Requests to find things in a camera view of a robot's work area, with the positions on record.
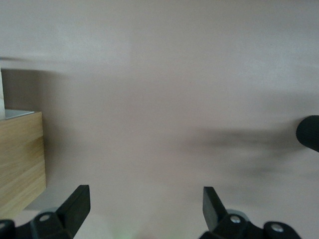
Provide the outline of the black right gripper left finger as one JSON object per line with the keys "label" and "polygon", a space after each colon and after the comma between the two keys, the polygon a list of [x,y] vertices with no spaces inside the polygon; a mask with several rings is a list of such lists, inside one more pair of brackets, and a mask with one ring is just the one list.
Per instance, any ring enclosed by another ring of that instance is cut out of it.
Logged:
{"label": "black right gripper left finger", "polygon": [[0,220],[0,239],[74,239],[90,212],[89,185],[80,185],[55,210],[46,210],[24,225]]}

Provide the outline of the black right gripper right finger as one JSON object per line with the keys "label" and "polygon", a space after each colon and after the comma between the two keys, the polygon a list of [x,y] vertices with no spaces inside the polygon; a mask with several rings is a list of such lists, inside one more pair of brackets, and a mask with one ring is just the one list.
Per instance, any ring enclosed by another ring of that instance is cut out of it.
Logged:
{"label": "black right gripper right finger", "polygon": [[199,239],[302,239],[282,222],[266,222],[259,228],[243,212],[225,209],[213,187],[203,188],[202,210],[208,231]]}

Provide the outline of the wooden drawer cabinet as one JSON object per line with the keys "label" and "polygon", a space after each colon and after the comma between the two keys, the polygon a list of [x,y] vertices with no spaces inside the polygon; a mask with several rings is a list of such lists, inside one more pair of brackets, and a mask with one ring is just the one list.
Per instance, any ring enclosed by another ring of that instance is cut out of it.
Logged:
{"label": "wooden drawer cabinet", "polygon": [[46,188],[42,113],[0,120],[0,219],[12,219]]}

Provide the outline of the black foam cylinder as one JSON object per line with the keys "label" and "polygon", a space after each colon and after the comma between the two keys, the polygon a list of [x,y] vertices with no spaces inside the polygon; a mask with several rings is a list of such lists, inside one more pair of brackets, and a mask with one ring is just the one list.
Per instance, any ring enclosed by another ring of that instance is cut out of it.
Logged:
{"label": "black foam cylinder", "polygon": [[296,137],[303,146],[319,152],[319,116],[304,118],[297,127]]}

